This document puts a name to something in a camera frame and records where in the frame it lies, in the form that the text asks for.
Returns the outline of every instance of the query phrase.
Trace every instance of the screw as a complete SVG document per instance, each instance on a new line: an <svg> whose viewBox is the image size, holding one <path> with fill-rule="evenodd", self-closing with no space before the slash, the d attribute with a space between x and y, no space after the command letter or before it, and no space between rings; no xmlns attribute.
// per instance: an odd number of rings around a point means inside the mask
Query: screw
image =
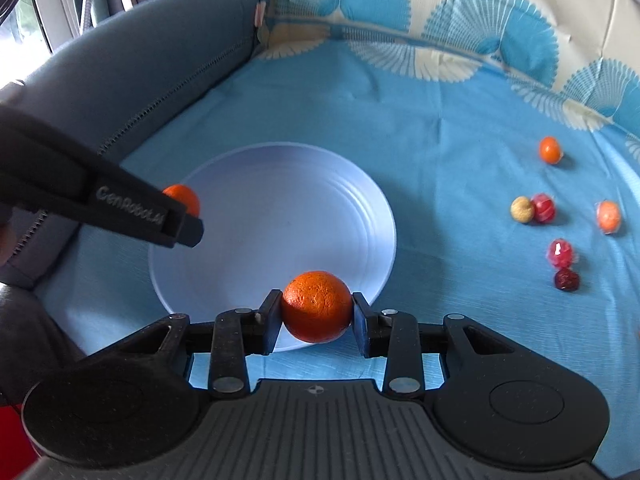
<svg viewBox="0 0 640 480"><path fill-rule="evenodd" d="M396 394L412 394L420 389L420 383L411 377L396 377L389 381L389 387Z"/></svg>
<svg viewBox="0 0 640 480"><path fill-rule="evenodd" d="M211 386L221 394L234 394L244 388L244 383L237 377L219 377Z"/></svg>

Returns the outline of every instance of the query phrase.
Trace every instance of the round plate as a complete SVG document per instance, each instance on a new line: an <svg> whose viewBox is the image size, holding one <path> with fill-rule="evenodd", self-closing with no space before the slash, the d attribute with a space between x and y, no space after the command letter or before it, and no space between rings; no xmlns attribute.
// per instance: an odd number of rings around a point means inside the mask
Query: round plate
<svg viewBox="0 0 640 480"><path fill-rule="evenodd" d="M315 146L271 143L225 153L183 182L200 199L202 241L151 246L149 268L169 312L212 321L258 308L272 288L327 270L369 303L396 256L391 208L375 182L345 158ZM307 346L282 327L275 351Z"/></svg>

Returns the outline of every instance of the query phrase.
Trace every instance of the orange fruit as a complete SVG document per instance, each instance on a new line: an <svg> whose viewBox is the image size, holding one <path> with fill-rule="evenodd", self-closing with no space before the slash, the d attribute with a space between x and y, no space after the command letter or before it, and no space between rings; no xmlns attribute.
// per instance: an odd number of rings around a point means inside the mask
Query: orange fruit
<svg viewBox="0 0 640 480"><path fill-rule="evenodd" d="M187 206L187 213L191 216L200 216L200 200L190 187L174 184L166 188L163 193Z"/></svg>
<svg viewBox="0 0 640 480"><path fill-rule="evenodd" d="M547 164L557 164L562 158L562 148L553 137L545 137L540 141L540 158Z"/></svg>
<svg viewBox="0 0 640 480"><path fill-rule="evenodd" d="M294 278L282 293L282 322L307 343L338 339L351 323L353 300L347 286L324 270Z"/></svg>
<svg viewBox="0 0 640 480"><path fill-rule="evenodd" d="M620 208L618 204L611 200L600 202L596 211L596 218L600 229L606 235L615 233L620 227L620 222L622 222Z"/></svg>

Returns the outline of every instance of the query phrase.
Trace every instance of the blue sheet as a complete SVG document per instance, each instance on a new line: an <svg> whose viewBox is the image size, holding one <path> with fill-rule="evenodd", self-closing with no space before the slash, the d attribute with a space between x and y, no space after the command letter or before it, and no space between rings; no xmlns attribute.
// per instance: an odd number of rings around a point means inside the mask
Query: blue sheet
<svg viewBox="0 0 640 480"><path fill-rule="evenodd" d="M558 138L558 167L538 158ZM228 150L270 140L316 144L367 171L393 209L398 254L377 309L421 322L462 312L593 381L611 410L596 463L616 476L640 467L640 166L615 126L572 130L524 102L503 74L468 81L405 77L362 61L343 41L299 56L254 59L162 128L123 163L163 188ZM521 225L519 195L546 192L557 220ZM625 223L603 235L596 203L620 203ZM546 247L567 238L580 253L582 286L556 290ZM87 352L163 316L148 275L147 246L83 227L38 293ZM380 381L384 360L358 357L353 336L322 346L251 356L253 381ZM425 356L429 386L442 376ZM193 383L204 384L199 359Z"/></svg>

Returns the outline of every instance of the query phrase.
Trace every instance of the seam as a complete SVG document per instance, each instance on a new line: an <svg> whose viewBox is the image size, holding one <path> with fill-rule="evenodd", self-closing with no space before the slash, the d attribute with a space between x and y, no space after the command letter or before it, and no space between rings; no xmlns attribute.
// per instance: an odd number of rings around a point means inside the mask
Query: seam
<svg viewBox="0 0 640 480"><path fill-rule="evenodd" d="M190 82L193 82L193 80L201 76L202 73L206 72L207 70L215 66L217 63L222 61L226 56L229 56L230 54L234 53L244 44L250 41L253 41L253 38L254 38L253 35L242 38L242 40L233 44L228 49L222 51L222 53L220 53L218 56L206 62L205 64L201 65L196 70L196 72L192 73L190 76L188 76L188 78L183 79L180 83L178 83L175 87L169 90L162 97L156 99L149 106L144 108L140 113L130 118L129 121L127 121L127 123L121 129L119 129L113 136L111 136L109 139L107 139L105 142L101 144L101 146L98 148L98 151L97 151L98 155L103 155L104 153L106 153L111 146L113 146L116 142L118 142L118 140L120 140L136 124L138 124L142 119L147 117L151 112L153 112L156 108L158 108L158 106L161 105L164 101L166 101L168 98L173 96L176 92L184 88L185 85L187 85ZM47 219L48 216L49 216L49 213L47 211L43 210L40 212L36 221L31 225L29 230L22 236L20 241L17 243L11 258L20 254L20 252L27 245L28 241L31 240L34 234L36 234L36 232L38 231L38 229L41 227L41 225L44 223L44 221Z"/></svg>

